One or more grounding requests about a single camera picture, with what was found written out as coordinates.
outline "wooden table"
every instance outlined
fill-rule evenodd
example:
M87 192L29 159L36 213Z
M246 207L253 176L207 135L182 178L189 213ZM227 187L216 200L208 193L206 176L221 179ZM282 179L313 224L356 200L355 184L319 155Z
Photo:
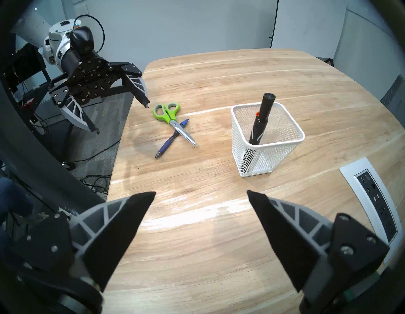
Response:
M221 51L157 60L144 73L150 108L128 114L108 200L156 191L104 293L105 313L298 312L297 293L270 247L246 190L302 204L334 220L346 212L372 229L339 167L364 156L405 214L405 130L368 91L294 50ZM304 142L273 173L241 178L230 107L277 96ZM152 114L181 105L199 144L176 139Z

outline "black pen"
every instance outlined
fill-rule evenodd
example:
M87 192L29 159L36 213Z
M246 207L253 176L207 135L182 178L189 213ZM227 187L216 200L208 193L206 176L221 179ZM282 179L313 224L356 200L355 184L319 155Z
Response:
M259 145L260 140L263 137L264 130L266 129L267 122L269 121L269 114L273 107L276 96L271 93L265 93L263 95L262 104L260 105L259 113L256 115L256 119L253 123L252 132L250 133L249 144ZM245 150L242 160L242 173L247 173L252 164L256 151L250 148Z

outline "white outlet panel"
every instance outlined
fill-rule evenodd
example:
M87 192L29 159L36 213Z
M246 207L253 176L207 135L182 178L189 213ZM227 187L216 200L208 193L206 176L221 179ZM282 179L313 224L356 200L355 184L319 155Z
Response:
M373 166L366 157L363 157L355 162L352 162L351 164L341 167L339 170L349 183L353 192L356 194L358 200L360 201L361 205L366 211L366 214L371 222L371 225L374 228L375 235L390 246L390 250L388 251L388 254L384 259L384 263L387 263L394 254L394 252L396 251L396 249L398 248L398 245L400 244L403 238L401 221L399 219L398 212L396 211L394 202L392 201L392 198L387 191L387 188L385 187L378 173L375 171L375 169L373 168ZM359 180L357 180L356 176L364 172L365 170L367 170L373 177L375 184L378 186L382 196L385 198L385 201L388 205L388 209L391 212L392 218L394 220L395 228L397 231L390 242L388 242L388 238L385 233L384 227L373 203L371 202L366 191L360 184Z

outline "blue pen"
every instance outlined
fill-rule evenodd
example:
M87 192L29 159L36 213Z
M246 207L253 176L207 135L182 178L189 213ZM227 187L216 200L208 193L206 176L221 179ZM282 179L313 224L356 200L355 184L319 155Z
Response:
M188 119L184 120L183 122L180 123L180 125L184 128L188 123ZM163 153L166 151L166 149L169 148L169 146L173 143L176 137L178 137L179 132L175 131L173 135L163 144L163 146L159 149L158 153L156 154L155 158L159 158Z

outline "electrical socket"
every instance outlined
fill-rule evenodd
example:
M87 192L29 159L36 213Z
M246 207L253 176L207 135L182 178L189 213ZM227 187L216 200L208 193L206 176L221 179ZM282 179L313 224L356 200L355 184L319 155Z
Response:
M370 198L384 227L388 242L390 242L391 239L395 236L397 230L395 227L394 219L387 205L387 202L384 199L384 196L382 195L380 189L378 188L377 184L375 184L373 177L368 171L357 175L356 178L366 191L367 196Z

